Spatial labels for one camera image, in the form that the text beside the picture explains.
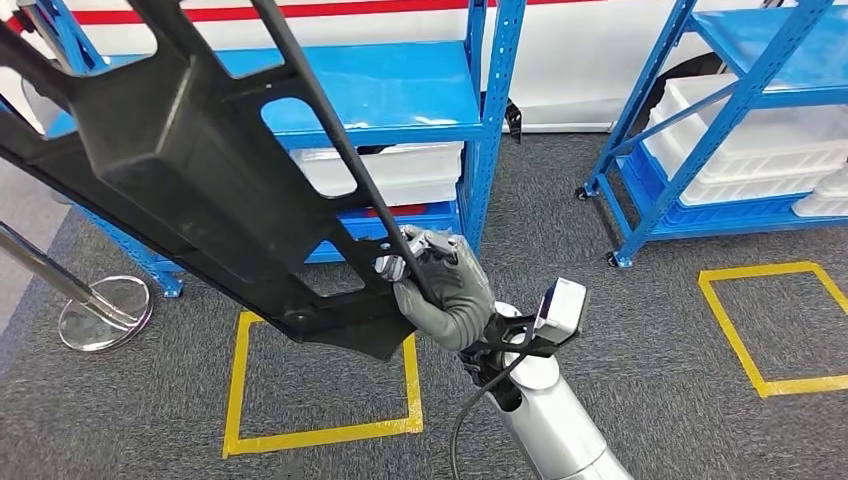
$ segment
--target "stanchion base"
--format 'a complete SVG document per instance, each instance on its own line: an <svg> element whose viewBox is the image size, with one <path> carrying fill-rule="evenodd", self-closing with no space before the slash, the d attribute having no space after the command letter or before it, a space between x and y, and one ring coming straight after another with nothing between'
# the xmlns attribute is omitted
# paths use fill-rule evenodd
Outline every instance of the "stanchion base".
<svg viewBox="0 0 848 480"><path fill-rule="evenodd" d="M153 310L150 290L140 279L127 275L107 277L92 283L91 289L135 319L135 323L126 330L115 328L79 302L71 300L59 316L59 336L65 345L74 350L102 352L123 345L150 319Z"/></svg>

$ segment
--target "white storage box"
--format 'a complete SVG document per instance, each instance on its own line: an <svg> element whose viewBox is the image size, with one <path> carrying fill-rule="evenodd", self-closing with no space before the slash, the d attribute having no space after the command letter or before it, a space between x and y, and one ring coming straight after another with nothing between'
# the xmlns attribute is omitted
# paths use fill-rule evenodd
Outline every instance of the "white storage box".
<svg viewBox="0 0 848 480"><path fill-rule="evenodd" d="M825 177L792 211L799 217L848 216L848 166Z"/></svg>
<svg viewBox="0 0 848 480"><path fill-rule="evenodd" d="M462 147L462 142L403 144L360 157L387 205L446 202L456 199ZM292 150L291 157L322 195L336 197L356 188L334 148Z"/></svg>
<svg viewBox="0 0 848 480"><path fill-rule="evenodd" d="M661 122L735 80L733 74L670 79L652 113ZM728 98L684 118L664 132L673 136L688 155ZM845 106L760 109L745 116L700 173L724 178L794 175L836 170L847 156L848 108ZM680 163L657 157L671 178Z"/></svg>
<svg viewBox="0 0 848 480"><path fill-rule="evenodd" d="M655 112L651 112L651 121L648 126L653 126L656 122ZM648 152L656 157L665 169L669 180L673 178L672 172L677 172L688 156L688 152L684 152L668 130L663 130L647 138L644 140L644 144ZM684 205L703 205L804 193L812 191L819 181L833 171L834 168L827 167L825 169L796 169L793 174L788 176L786 174L768 173L734 176L714 175L702 169L680 195L680 201Z"/></svg>

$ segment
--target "black plastic panel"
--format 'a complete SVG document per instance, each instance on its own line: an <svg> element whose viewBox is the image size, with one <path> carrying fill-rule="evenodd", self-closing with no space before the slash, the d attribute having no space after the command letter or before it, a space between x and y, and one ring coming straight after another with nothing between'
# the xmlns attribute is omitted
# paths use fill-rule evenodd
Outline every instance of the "black plastic panel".
<svg viewBox="0 0 848 480"><path fill-rule="evenodd" d="M0 28L0 64L70 112L78 132L48 141L0 113L0 156L292 339L388 359L414 327L372 262L395 254L413 266L416 279L418 269L279 9L270 0L253 3L285 64L239 79L227 74L175 1L130 1L159 48L92 77L66 75ZM284 97L313 108L357 181L354 192L318 194L268 131L260 109ZM351 238L337 215L364 207L376 210L389 238ZM295 272L323 240L344 255L362 290L322 297L298 280Z"/></svg>

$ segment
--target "yellow tape square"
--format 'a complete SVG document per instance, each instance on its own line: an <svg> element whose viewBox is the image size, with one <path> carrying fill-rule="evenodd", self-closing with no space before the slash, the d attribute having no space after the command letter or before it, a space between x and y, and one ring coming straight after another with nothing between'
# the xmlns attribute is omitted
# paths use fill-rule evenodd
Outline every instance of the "yellow tape square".
<svg viewBox="0 0 848 480"><path fill-rule="evenodd" d="M768 275L787 275L791 273L814 274L822 283L825 290L827 290L834 300L836 300L836 303L842 307L842 311L848 315L848 299L846 299L845 294L842 293L839 287L836 286L827 272L825 272L819 264L813 262L793 262L758 265L752 267L725 268L721 270L702 270L701 274L698 276L698 285L701 287L701 291L704 292L707 303L710 305L713 314L718 320L719 326L721 326L724 335L727 337L727 341L736 352L736 356L739 357L739 363L742 364L742 368L745 370L745 373L748 375L748 378L751 380L751 383L754 385L754 388L757 390L760 397L766 398L772 395L828 392L848 389L848 375L772 381L764 380L762 374L760 374L760 370L757 368L757 365L748 353L748 349L745 348L745 344L742 342L742 339L739 338L736 328L727 316L727 312L724 310L724 307L719 301L718 295L716 295L715 289L713 289L711 284L711 282L719 280L764 277Z"/></svg>
<svg viewBox="0 0 848 480"><path fill-rule="evenodd" d="M227 405L227 420L224 427L223 457L243 453L262 453L275 450L350 442L368 438L421 433L424 431L424 415L421 410L421 388L418 381L418 360L415 352L415 336L403 342L403 369L406 379L407 416L395 420L324 428L304 432L284 433L263 437L240 438L241 408L244 400L244 381L247 373L247 350L250 344L250 326L264 322L251 312L239 315L236 333L233 375L230 382L230 398Z"/></svg>

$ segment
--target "blue shelving unit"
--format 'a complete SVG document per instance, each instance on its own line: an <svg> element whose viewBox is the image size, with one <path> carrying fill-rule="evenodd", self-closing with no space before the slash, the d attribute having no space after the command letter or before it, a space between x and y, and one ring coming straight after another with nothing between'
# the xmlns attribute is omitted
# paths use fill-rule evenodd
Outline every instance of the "blue shelving unit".
<svg viewBox="0 0 848 480"><path fill-rule="evenodd" d="M72 68L80 74L114 68L140 59L111 57L106 66L61 0L39 0L56 30ZM464 41L306 47L305 54L355 146L464 141L463 171L456 202L428 205L420 215L399 217L401 224L461 231L479 247L507 105L507 93L518 49L526 0L500 0L490 54L485 100L481 103L481 60L486 2L470 0ZM231 75L263 70L284 60L277 49L216 52ZM262 117L288 149L330 146L311 112L297 100L267 104ZM49 134L74 129L60 118ZM181 271L115 227L83 211L112 237L165 289L177 296ZM356 238L385 234L378 218L352 212L343 222ZM340 261L329 245L321 245L309 262Z"/></svg>
<svg viewBox="0 0 848 480"><path fill-rule="evenodd" d="M798 217L795 198L684 207L680 194L745 115L755 108L848 103L848 7L833 0L799 0L796 7L693 13L694 0L677 0L645 63L607 145L578 198L603 193L623 242L610 263L629 267L653 240L848 225L846 217ZM738 77L733 84L644 132L628 138L672 48L695 32ZM670 181L654 175L641 144L645 138L707 105L729 97L704 136ZM610 185L621 175L640 220L631 227Z"/></svg>

